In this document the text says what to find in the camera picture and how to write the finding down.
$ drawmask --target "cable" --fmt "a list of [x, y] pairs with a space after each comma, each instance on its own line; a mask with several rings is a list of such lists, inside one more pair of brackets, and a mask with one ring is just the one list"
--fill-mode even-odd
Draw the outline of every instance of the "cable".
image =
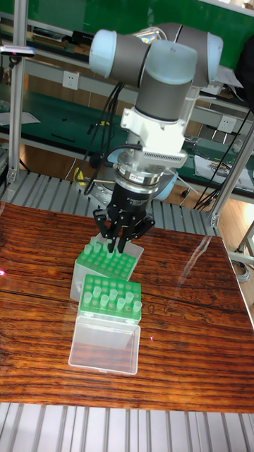
[[98, 123], [97, 123], [97, 125], [96, 125], [96, 127], [95, 127], [95, 132], [94, 132], [94, 134], [93, 134], [93, 136], [92, 136], [92, 139], [91, 139], [91, 141], [90, 141], [90, 143], [89, 143], [89, 145], [88, 145], [88, 148], [87, 148], [86, 153], [85, 153], [85, 155], [84, 155], [84, 158], [83, 158], [83, 160], [82, 160], [82, 162], [81, 162], [81, 165], [80, 165], [80, 167], [79, 167], [79, 169], [78, 169], [78, 171], [77, 171], [77, 174], [75, 175], [75, 181], [76, 181], [76, 182], [79, 182], [78, 176], [79, 176], [80, 172], [81, 172], [82, 169], [83, 169], [83, 166], [84, 166], [84, 164], [85, 164], [85, 161], [86, 161], [86, 159], [87, 159], [87, 156], [88, 156], [88, 154], [89, 154], [89, 152], [90, 152], [90, 149], [91, 149], [91, 147], [92, 147], [92, 144], [93, 144], [93, 142], [94, 142], [94, 140], [95, 140], [95, 136], [97, 135], [97, 132], [98, 132], [98, 129], [99, 129], [99, 125], [100, 125], [101, 122], [102, 122], [102, 119], [103, 119], [104, 113], [105, 113], [105, 111], [106, 111], [106, 108], [107, 108], [107, 106], [108, 106], [108, 104], [109, 104], [109, 102], [110, 102], [112, 96], [113, 96], [114, 93], [117, 91], [119, 85], [120, 85], [120, 83], [117, 83], [117, 85], [114, 87], [114, 89], [112, 90], [112, 92], [110, 93], [110, 95], [109, 95], [109, 97], [108, 97], [108, 99], [107, 99], [107, 101], [106, 101], [106, 104], [105, 104], [105, 106], [104, 106], [104, 109], [102, 110], [102, 113], [101, 113], [101, 116], [100, 116], [100, 118], [99, 118], [99, 121], [98, 121]]
[[[246, 243], [243, 244], [243, 251], [239, 251], [238, 249], [236, 249], [236, 252], [237, 251], [240, 253], [242, 252], [243, 255], [246, 256], [246, 253], [245, 253], [246, 252]], [[254, 266], [251, 263], [246, 262], [246, 265], [254, 270]]]
[[96, 179], [98, 172], [101, 168], [101, 166], [103, 165], [104, 161], [109, 157], [110, 154], [112, 154], [115, 150], [117, 149], [122, 149], [122, 148], [127, 148], [127, 149], [136, 149], [136, 150], [142, 150], [142, 146], [140, 144], [123, 144], [120, 146], [116, 146], [115, 148], [111, 149], [107, 154], [105, 154], [105, 156], [101, 159], [98, 168], [95, 170], [94, 174], [92, 175], [92, 177], [90, 178], [87, 186], [85, 187], [85, 192], [84, 194], [88, 194], [88, 191], [90, 190], [90, 187], [94, 181], [94, 179]]
[[110, 143], [111, 140], [113, 140], [114, 136], [115, 136], [115, 132], [114, 132], [114, 125], [112, 126], [112, 136], [111, 138], [108, 139], [108, 141], [104, 144], [103, 149], [106, 148], [107, 144]]
[[75, 158], [74, 161], [73, 161], [73, 164], [71, 165], [71, 168], [69, 169], [67, 175], [66, 175], [65, 178], [64, 178], [65, 181], [66, 181], [68, 175], [70, 174], [71, 170], [73, 169], [73, 166], [74, 166], [74, 164], [76, 163], [76, 161], [77, 161], [77, 159]]
[[116, 108], [117, 108], [118, 97], [119, 97], [119, 94], [120, 94], [120, 92], [122, 91], [123, 87], [124, 87], [124, 84], [123, 84], [123, 83], [120, 83], [120, 84], [119, 84], [119, 87], [117, 88], [117, 90], [116, 90], [116, 92], [115, 92], [115, 94], [114, 94], [113, 99], [112, 99], [111, 102], [109, 103], [108, 114], [109, 114], [109, 112], [110, 112], [111, 115], [110, 115], [110, 120], [109, 120], [109, 135], [108, 135], [108, 141], [107, 141], [107, 143], [105, 144], [105, 145], [107, 145], [107, 151], [106, 151], [107, 153], [109, 152], [109, 144], [110, 144], [110, 140], [112, 139], [112, 137], [111, 137], [111, 131], [112, 131], [112, 128], [113, 128], [113, 118], [114, 118], [114, 115], [116, 114]]
[[28, 172], [31, 172], [31, 169], [27, 167], [27, 165], [20, 159], [20, 164], [27, 170]]
[[244, 271], [243, 275], [236, 275], [238, 281], [240, 283], [244, 283], [245, 281], [249, 281], [250, 279], [250, 271], [247, 267], [246, 264], [244, 264], [243, 262], [238, 262], [238, 261], [233, 261], [231, 260], [232, 263], [235, 263], [237, 266], [240, 266], [241, 269]]
[[[233, 138], [233, 140], [232, 140], [232, 142], [230, 143], [229, 147], [227, 148], [225, 154], [223, 155], [222, 159], [220, 160], [219, 164], [217, 165], [217, 168], [216, 168], [216, 170], [214, 171], [214, 174], [212, 175], [211, 179], [209, 180], [208, 185], [205, 187], [205, 190], [204, 190], [203, 193], [200, 195], [200, 198], [197, 200], [196, 204], [194, 205], [194, 209], [198, 208], [198, 206], [199, 206], [199, 204], [201, 203], [201, 200], [202, 200], [203, 196], [205, 195], [206, 191], [211, 187], [211, 183], [212, 183], [213, 179], [215, 178], [217, 172], [219, 171], [219, 168], [220, 168], [220, 166], [222, 165], [224, 158], [226, 157], [226, 155], [227, 155], [228, 152], [230, 151], [232, 145], [233, 145], [234, 142], [236, 141], [238, 135], [239, 135], [240, 132], [241, 132], [241, 129], [243, 128], [243, 126], [244, 126], [244, 124], [245, 124], [245, 122], [246, 122], [246, 120], [247, 120], [247, 118], [248, 118], [248, 115], [251, 113], [251, 110], [252, 110], [253, 108], [254, 108], [254, 105], [248, 110], [248, 113], [246, 114], [246, 116], [245, 116], [245, 118], [244, 118], [242, 124], [240, 125], [239, 130], [238, 130], [236, 136]], [[219, 187], [217, 190], [220, 190], [220, 189], [222, 188], [223, 183], [220, 185], [220, 187]]]
[[107, 129], [107, 123], [108, 123], [109, 113], [110, 113], [110, 111], [112, 110], [112, 108], [114, 107], [114, 105], [115, 105], [115, 107], [117, 107], [118, 96], [119, 96], [119, 93], [122, 91], [123, 87], [124, 87], [124, 84], [123, 84], [123, 83], [119, 83], [119, 87], [117, 88], [116, 93], [115, 93], [113, 99], [111, 99], [111, 101], [110, 101], [110, 103], [109, 103], [108, 111], [107, 111], [107, 117], [106, 117], [106, 120], [105, 120], [105, 122], [104, 122], [104, 128], [103, 128], [103, 133], [102, 133], [101, 150], [102, 150], [102, 149], [104, 148], [104, 146], [106, 146], [106, 145], [108, 144], [108, 142], [110, 142], [110, 140], [114, 137], [114, 135], [113, 135], [112, 137], [109, 136], [109, 140], [106, 142], [106, 144], [104, 144], [104, 137], [105, 137], [105, 133], [106, 133], [106, 129]]
[[211, 205], [211, 203], [213, 201], [215, 201], [218, 193], [219, 193], [219, 189], [215, 189], [214, 191], [212, 191], [209, 195], [207, 195], [203, 200], [202, 203], [200, 203], [200, 205], [198, 206], [198, 208], [202, 211], [204, 210], [206, 207], [209, 207]]

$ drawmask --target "metal grille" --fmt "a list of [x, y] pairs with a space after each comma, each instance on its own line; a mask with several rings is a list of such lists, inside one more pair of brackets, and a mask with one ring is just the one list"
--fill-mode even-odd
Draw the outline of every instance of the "metal grille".
[[168, 160], [170, 162], [180, 162], [181, 158], [180, 157], [172, 157], [171, 155], [164, 155], [164, 154], [156, 154], [156, 153], [146, 153], [144, 152], [145, 157], [147, 158], [159, 158], [162, 160]]
[[[5, 191], [2, 201], [88, 217], [92, 217], [94, 209], [101, 207], [89, 196], [84, 196], [77, 184], [24, 171], [20, 172], [18, 180]], [[150, 213], [154, 216], [156, 227], [193, 234], [219, 234], [216, 228], [211, 227], [206, 212], [152, 201]]]
[[251, 452], [254, 415], [0, 404], [1, 452]]

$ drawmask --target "transparent plastic box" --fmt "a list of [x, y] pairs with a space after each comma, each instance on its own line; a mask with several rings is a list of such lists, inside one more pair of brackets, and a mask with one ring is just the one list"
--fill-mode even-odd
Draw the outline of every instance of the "transparent plastic box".
[[135, 375], [140, 326], [95, 317], [76, 319], [70, 366]]

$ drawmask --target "electrical outlet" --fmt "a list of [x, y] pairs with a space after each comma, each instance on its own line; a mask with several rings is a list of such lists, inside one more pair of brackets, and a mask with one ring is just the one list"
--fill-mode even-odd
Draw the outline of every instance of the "electrical outlet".
[[220, 130], [221, 132], [225, 132], [225, 133], [231, 133], [231, 132], [233, 132], [235, 125], [236, 125], [236, 118], [232, 118], [230, 116], [223, 115], [217, 130]]
[[63, 87], [70, 88], [70, 90], [78, 89], [79, 73], [64, 71], [63, 73]]

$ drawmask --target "wooden table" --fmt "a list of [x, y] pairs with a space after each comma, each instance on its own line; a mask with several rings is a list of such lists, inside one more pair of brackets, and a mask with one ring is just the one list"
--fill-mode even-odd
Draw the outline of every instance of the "wooden table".
[[253, 412], [253, 329], [219, 237], [192, 268], [202, 236], [154, 228], [139, 240], [145, 251], [131, 278], [143, 292], [137, 375], [69, 367], [73, 264], [96, 233], [89, 218], [5, 205], [0, 401]]

